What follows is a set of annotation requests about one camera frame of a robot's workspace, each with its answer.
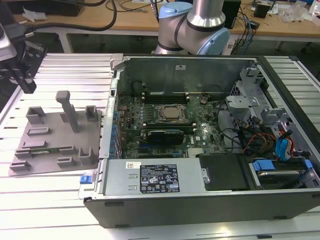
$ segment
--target black power cable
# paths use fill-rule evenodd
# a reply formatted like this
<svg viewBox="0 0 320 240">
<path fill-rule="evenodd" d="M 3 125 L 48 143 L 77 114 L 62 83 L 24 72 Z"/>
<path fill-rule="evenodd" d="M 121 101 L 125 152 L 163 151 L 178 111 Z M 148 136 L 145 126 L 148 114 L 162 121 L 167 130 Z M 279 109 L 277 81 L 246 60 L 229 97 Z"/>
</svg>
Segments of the black power cable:
<svg viewBox="0 0 320 240">
<path fill-rule="evenodd" d="M 238 42 L 235 44 L 235 47 L 231 51 L 231 54 L 233 52 L 236 52 L 239 48 L 241 48 L 245 44 L 245 42 L 246 42 L 246 40 L 248 38 L 248 35 L 249 35 L 249 31 L 250 31 L 250 29 L 248 27 L 248 23 L 245 20 L 245 19 L 248 19 L 247 15 L 244 14 L 244 12 L 243 12 L 241 7 L 239 8 L 239 10 L 240 11 L 238 13 L 242 15 L 242 21 L 243 21 L 243 24 L 244 24 L 244 31 L 243 31 L 242 37 L 240 38 L 240 40 L 238 40 Z"/>
<path fill-rule="evenodd" d="M 123 6 L 125 3 L 129 3 L 129 2 L 131 2 L 131 0 L 128 0 L 128 1 L 125 1 L 125 2 L 121 3 L 120 6 Z M 108 7 L 109 3 L 110 3 L 110 0 L 107 0 L 107 2 L 105 4 L 105 7 L 106 7 L 106 9 L 113 11 L 114 9 Z M 143 5 L 143 6 L 140 6 L 140 7 L 131 8 L 131 9 L 128 9 L 128 10 L 117 10 L 117 12 L 118 13 L 132 12 L 134 10 L 143 9 L 144 7 L 147 7 L 149 5 L 151 5 L 151 3 Z"/>
<path fill-rule="evenodd" d="M 157 0 L 151 0 L 154 1 L 154 7 L 155 7 L 155 18 L 157 22 L 159 23 L 159 11 L 158 11 L 158 1 Z"/>
<path fill-rule="evenodd" d="M 45 29 L 45 28 L 68 28 L 68 29 L 80 29 L 80 30 L 94 31 L 94 32 L 102 32 L 102 31 L 108 30 L 113 27 L 113 25 L 115 24 L 115 22 L 117 20 L 117 7 L 115 4 L 115 0 L 110 0 L 110 1 L 112 3 L 112 7 L 114 9 L 113 10 L 113 17 L 112 17 L 111 22 L 106 26 L 91 27 L 91 26 L 82 26 L 82 25 L 68 24 L 68 23 L 50 22 L 50 23 L 29 26 L 29 30 L 31 32 L 34 32 L 38 29 Z"/>
</svg>

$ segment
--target warning label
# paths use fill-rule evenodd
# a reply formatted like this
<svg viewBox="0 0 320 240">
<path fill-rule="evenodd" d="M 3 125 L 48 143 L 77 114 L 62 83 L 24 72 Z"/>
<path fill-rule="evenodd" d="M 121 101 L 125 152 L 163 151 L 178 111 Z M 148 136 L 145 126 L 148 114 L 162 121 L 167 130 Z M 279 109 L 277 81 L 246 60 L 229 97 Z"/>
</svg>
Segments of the warning label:
<svg viewBox="0 0 320 240">
<path fill-rule="evenodd" d="M 180 192 L 176 164 L 141 165 L 140 192 L 143 194 Z"/>
</svg>

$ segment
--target motherboard chip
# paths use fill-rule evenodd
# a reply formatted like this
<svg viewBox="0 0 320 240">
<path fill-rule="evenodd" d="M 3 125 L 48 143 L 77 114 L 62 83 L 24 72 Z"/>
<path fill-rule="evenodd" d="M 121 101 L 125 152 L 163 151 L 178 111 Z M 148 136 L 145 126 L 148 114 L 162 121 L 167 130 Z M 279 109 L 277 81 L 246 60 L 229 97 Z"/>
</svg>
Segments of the motherboard chip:
<svg viewBox="0 0 320 240">
<path fill-rule="evenodd" d="M 161 105 L 158 107 L 159 122 L 186 120 L 185 107 L 181 104 Z"/>
<path fill-rule="evenodd" d="M 166 106 L 164 107 L 164 116 L 166 119 L 178 120 L 179 119 L 179 110 L 176 106 Z"/>
</svg>

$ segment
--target white sticker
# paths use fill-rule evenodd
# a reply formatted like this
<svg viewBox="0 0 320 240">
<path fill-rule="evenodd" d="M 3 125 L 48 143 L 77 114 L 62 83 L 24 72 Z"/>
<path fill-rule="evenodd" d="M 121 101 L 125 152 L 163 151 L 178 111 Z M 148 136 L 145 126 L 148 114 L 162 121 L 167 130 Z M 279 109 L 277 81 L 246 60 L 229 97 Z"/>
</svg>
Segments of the white sticker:
<svg viewBox="0 0 320 240">
<path fill-rule="evenodd" d="M 127 161 L 125 168 L 126 169 L 139 169 L 141 165 L 140 161 Z"/>
<path fill-rule="evenodd" d="M 175 70 L 186 70 L 186 65 L 175 65 Z"/>
</svg>

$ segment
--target slotted aluminum surface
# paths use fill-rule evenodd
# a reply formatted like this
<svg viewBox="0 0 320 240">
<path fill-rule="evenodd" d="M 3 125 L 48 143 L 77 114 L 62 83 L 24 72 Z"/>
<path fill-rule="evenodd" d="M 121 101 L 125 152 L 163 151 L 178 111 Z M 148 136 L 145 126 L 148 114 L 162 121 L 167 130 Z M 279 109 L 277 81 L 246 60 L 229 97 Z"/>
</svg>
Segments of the slotted aluminum surface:
<svg viewBox="0 0 320 240">
<path fill-rule="evenodd" d="M 110 84 L 109 60 L 109 54 L 49 54 L 36 76 L 36 92 L 17 93 L 17 100 L 12 102 L 0 125 L 1 239 L 252 240 L 257 239 L 257 235 L 272 235 L 281 240 L 319 239 L 320 208 L 290 220 L 104 229 L 78 199 L 80 176 L 89 171 L 8 177 L 14 150 L 27 124 L 28 107 L 43 106 L 47 113 L 60 112 L 55 92 L 69 90 L 70 102 L 76 109 L 95 104 L 105 113 Z"/>
<path fill-rule="evenodd" d="M 316 129 L 320 131 L 320 84 L 318 80 L 300 61 L 293 61 L 288 56 L 266 56 L 265 58 Z M 281 108 L 282 103 L 275 92 L 272 89 L 269 92 L 275 104 Z"/>
</svg>

